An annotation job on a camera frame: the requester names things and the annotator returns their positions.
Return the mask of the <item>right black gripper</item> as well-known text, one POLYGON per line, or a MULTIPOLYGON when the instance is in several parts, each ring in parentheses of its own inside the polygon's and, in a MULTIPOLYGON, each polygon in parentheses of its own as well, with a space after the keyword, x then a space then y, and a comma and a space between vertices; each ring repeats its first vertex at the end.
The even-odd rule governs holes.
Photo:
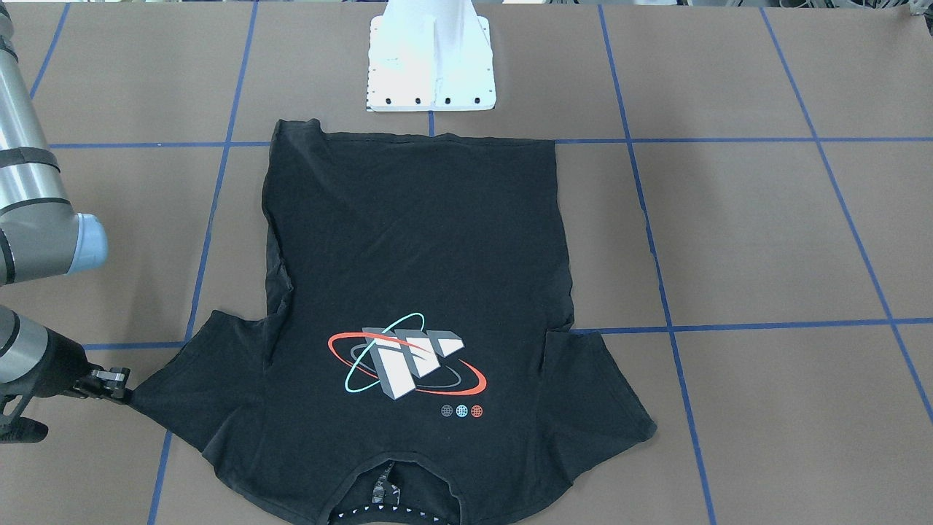
POLYGON ((111 367, 93 369, 83 346, 57 332, 48 332, 46 354, 40 362, 40 372, 33 395, 49 398, 55 395, 84 397, 76 387, 86 376, 86 393, 94 399, 113 403, 129 403, 133 390, 128 388, 131 369, 111 367))

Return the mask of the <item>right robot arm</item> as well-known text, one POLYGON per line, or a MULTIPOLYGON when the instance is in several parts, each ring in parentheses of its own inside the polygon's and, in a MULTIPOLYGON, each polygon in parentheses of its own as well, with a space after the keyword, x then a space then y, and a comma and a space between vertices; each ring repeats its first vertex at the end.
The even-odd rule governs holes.
MULTIPOLYGON (((2 284, 96 269, 108 239, 99 219, 74 210, 21 74, 9 11, 2 10, 2 284)), ((129 370, 87 360, 80 343, 9 307, 2 309, 2 400, 129 396, 129 370)))

